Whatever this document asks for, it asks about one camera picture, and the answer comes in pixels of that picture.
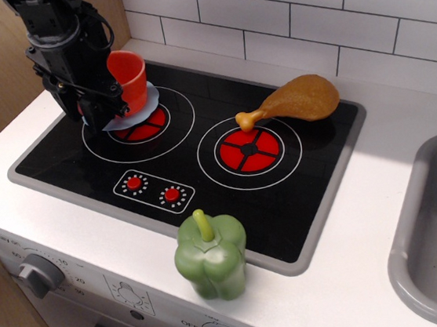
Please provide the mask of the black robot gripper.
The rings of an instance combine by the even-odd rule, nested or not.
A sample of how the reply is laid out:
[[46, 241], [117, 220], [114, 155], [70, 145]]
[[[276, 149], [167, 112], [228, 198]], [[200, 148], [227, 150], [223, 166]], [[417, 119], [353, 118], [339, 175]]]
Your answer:
[[99, 134], [116, 117], [125, 117], [129, 106], [118, 82], [107, 69], [114, 41], [110, 24], [97, 12], [25, 19], [34, 61], [51, 92], [69, 118], [84, 119], [92, 134]]

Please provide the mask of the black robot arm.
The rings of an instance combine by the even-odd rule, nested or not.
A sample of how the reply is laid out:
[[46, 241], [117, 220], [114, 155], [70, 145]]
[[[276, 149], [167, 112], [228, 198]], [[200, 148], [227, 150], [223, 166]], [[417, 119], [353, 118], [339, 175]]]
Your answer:
[[26, 56], [67, 116], [100, 133], [129, 106], [108, 70], [111, 25], [84, 0], [5, 0], [27, 29]]

